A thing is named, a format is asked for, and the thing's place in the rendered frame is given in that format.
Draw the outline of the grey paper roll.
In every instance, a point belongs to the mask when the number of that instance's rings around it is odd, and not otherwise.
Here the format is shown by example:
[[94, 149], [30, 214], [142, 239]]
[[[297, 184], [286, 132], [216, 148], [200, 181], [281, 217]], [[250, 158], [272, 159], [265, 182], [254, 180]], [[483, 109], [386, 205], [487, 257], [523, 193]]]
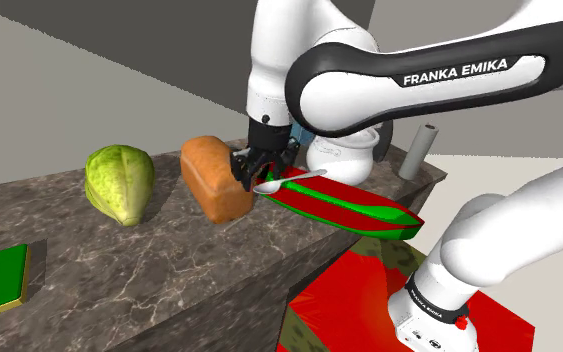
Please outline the grey paper roll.
[[398, 175], [405, 180], [413, 180], [428, 154], [439, 129], [429, 123], [420, 125], [400, 166]]

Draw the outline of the red green striped long board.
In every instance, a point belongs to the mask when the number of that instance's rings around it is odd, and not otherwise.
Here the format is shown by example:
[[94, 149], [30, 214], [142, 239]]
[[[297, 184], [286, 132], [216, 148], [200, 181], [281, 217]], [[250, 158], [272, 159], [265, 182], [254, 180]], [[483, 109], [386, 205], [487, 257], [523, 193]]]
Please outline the red green striped long board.
[[[303, 173], [288, 167], [282, 178]], [[286, 182], [267, 198], [304, 217], [372, 238], [407, 240], [424, 225], [420, 217], [393, 200], [324, 176]]]

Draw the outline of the green cabbage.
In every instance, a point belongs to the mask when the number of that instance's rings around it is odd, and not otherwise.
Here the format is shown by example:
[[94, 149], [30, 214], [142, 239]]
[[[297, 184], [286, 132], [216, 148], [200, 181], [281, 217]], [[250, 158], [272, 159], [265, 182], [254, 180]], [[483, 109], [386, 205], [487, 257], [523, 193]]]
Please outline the green cabbage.
[[143, 150], [110, 145], [93, 152], [85, 164], [85, 194], [91, 204], [122, 226], [136, 226], [155, 185], [155, 168]]

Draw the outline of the red patterned robot stand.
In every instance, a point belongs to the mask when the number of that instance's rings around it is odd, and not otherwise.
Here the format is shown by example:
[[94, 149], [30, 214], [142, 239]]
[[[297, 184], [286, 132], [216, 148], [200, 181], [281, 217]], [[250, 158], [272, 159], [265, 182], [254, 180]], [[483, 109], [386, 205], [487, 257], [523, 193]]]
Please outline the red patterned robot stand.
[[[276, 352], [413, 352], [387, 299], [424, 258], [404, 241], [360, 239], [289, 300]], [[480, 352], [532, 352], [533, 325], [483, 293], [469, 308]]]

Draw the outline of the white ceramic pot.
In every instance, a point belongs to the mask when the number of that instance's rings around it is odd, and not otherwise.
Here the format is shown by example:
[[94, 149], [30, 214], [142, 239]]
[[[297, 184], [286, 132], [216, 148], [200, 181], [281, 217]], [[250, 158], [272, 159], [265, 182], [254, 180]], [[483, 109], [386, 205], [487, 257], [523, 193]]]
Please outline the white ceramic pot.
[[307, 166], [310, 171], [326, 170], [325, 178], [356, 186], [370, 175], [373, 149], [379, 140], [372, 127], [340, 138], [317, 136], [307, 150]]

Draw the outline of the brown bread loaf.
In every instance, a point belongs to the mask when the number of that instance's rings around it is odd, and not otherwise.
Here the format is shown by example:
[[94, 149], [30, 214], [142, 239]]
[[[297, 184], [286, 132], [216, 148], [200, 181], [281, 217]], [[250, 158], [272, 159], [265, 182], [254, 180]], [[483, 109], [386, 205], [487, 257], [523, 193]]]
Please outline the brown bread loaf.
[[207, 218], [227, 223], [251, 211], [254, 196], [235, 180], [230, 148], [215, 136], [199, 136], [181, 148], [180, 166], [184, 182]]

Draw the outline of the silver spoon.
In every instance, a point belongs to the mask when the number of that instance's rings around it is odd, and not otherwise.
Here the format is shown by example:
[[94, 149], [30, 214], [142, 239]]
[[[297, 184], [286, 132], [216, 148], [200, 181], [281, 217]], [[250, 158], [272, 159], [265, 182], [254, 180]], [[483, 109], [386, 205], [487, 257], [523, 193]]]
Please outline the silver spoon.
[[257, 194], [269, 195], [269, 194], [273, 194], [273, 193], [278, 192], [281, 189], [281, 186], [286, 182], [322, 176], [326, 173], [327, 173], [327, 171], [325, 169], [318, 169], [318, 170], [315, 170], [315, 171], [310, 171], [310, 172], [303, 173], [303, 174], [296, 175], [296, 176], [292, 176], [292, 177], [287, 177], [287, 178], [283, 178], [283, 179], [279, 179], [279, 180], [266, 181], [262, 184], [255, 186], [253, 188], [253, 191]]

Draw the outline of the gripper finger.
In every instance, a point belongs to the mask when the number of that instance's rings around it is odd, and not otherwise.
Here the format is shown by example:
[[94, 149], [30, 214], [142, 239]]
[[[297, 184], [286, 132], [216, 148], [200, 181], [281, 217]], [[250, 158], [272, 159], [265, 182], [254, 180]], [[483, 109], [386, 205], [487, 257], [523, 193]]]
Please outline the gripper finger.
[[262, 151], [257, 148], [245, 148], [230, 154], [231, 173], [245, 191], [250, 192], [262, 170]]
[[280, 153], [273, 157], [273, 162], [264, 168], [263, 177], [267, 179], [271, 177], [272, 180], [282, 178], [285, 170], [292, 166], [300, 151], [300, 143], [297, 139], [290, 139], [287, 147]]

